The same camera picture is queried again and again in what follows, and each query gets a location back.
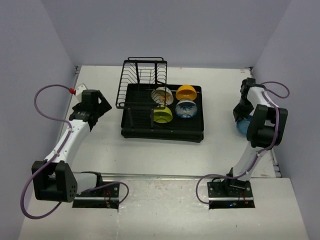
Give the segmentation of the plain blue bowl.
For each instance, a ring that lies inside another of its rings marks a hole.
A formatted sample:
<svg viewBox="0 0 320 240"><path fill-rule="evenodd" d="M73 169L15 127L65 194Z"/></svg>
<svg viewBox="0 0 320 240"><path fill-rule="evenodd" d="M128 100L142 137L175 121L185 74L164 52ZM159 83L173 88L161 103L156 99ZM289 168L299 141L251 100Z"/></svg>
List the plain blue bowl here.
<svg viewBox="0 0 320 240"><path fill-rule="evenodd" d="M236 129L237 131L243 135L243 136L247 136L247 131L248 131L248 128L249 128L249 125L252 121L252 118L253 116L252 115L249 115L247 118L239 118L237 121L236 121Z"/></svg>

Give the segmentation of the blue floral white bowl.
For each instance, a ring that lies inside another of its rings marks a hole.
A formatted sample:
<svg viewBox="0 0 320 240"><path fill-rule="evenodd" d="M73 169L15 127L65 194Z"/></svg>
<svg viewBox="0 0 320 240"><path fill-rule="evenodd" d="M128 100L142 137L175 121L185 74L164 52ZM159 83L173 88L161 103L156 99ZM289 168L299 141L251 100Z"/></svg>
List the blue floral white bowl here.
<svg viewBox="0 0 320 240"><path fill-rule="evenodd" d="M197 113L198 106L190 99L182 99L175 106L175 114L182 119L193 118Z"/></svg>

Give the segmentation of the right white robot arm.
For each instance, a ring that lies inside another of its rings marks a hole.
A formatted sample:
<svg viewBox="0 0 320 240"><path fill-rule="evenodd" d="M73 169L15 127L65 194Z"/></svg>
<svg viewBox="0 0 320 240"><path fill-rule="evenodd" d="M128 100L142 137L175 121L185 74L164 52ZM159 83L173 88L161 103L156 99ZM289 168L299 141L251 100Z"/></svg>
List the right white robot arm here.
<svg viewBox="0 0 320 240"><path fill-rule="evenodd" d="M268 93L275 94L265 85L256 83L254 78L246 78L241 83L240 101L233 109L236 123L251 121L246 131L247 146L238 161L225 176L228 181L223 184L223 191L233 197L241 191L238 181L248 182L252 172L261 158L274 146L278 146L282 139L288 118L288 110L276 105ZM290 95L277 97L285 99Z"/></svg>

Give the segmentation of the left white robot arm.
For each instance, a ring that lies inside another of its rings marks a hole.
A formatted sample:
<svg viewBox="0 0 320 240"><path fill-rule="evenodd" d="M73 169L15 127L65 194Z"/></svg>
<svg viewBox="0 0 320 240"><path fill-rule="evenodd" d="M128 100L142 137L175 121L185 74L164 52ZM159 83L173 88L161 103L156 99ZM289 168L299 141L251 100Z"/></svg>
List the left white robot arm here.
<svg viewBox="0 0 320 240"><path fill-rule="evenodd" d="M81 100L72 108L62 138L43 161L35 161L31 167L37 200L70 203L77 194L85 191L94 197L103 193L100 173L74 173L71 165L83 140L111 108L99 90L81 92Z"/></svg>

